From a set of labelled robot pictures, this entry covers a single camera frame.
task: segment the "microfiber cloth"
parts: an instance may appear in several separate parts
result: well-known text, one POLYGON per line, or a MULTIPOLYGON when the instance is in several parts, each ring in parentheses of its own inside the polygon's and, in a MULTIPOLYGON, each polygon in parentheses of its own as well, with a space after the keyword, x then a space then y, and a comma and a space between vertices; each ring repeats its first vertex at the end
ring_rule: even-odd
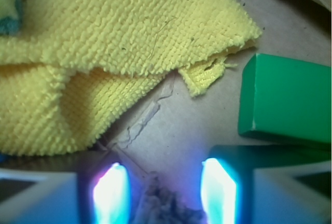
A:
POLYGON ((177 69, 192 96, 261 30, 236 0, 23 0, 0 36, 0 152, 84 150, 177 69))

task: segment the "green block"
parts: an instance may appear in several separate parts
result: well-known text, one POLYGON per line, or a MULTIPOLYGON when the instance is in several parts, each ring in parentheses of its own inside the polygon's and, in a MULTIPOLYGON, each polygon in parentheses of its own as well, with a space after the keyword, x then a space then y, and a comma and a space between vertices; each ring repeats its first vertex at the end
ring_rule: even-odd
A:
POLYGON ((256 54, 242 74, 239 134, 331 145, 331 67, 256 54))

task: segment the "glowing light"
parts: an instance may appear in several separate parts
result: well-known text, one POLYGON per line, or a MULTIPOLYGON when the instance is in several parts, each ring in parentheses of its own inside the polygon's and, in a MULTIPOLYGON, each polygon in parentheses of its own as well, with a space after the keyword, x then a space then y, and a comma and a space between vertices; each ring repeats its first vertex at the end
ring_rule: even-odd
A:
POLYGON ((201 177, 201 200, 208 223, 234 224, 237 184, 220 162, 209 158, 201 177))
POLYGON ((95 222, 128 223, 131 207, 130 195, 127 170, 119 163, 114 163, 93 189, 95 222))

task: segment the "dark green object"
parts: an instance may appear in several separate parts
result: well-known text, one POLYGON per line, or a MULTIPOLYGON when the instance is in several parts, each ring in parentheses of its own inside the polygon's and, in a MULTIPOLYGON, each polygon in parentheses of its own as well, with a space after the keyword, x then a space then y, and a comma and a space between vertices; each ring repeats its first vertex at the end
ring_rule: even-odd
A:
POLYGON ((331 145, 331 68, 256 54, 243 70, 239 134, 331 145))
POLYGON ((19 18, 13 19, 11 17, 5 17, 0 19, 0 35, 14 35, 18 33, 21 29, 23 18, 22 0, 15 0, 15 8, 17 10, 19 18))

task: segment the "led light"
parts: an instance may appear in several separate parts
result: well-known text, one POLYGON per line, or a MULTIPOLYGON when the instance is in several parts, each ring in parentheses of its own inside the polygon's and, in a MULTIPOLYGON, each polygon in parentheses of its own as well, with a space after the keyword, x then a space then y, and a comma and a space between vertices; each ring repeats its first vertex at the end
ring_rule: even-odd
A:
POLYGON ((208 223, 234 224, 237 183, 215 158, 204 163, 201 177, 201 200, 208 223))
POLYGON ((127 170, 119 163, 114 163, 93 189, 95 222, 128 223, 130 195, 127 170))

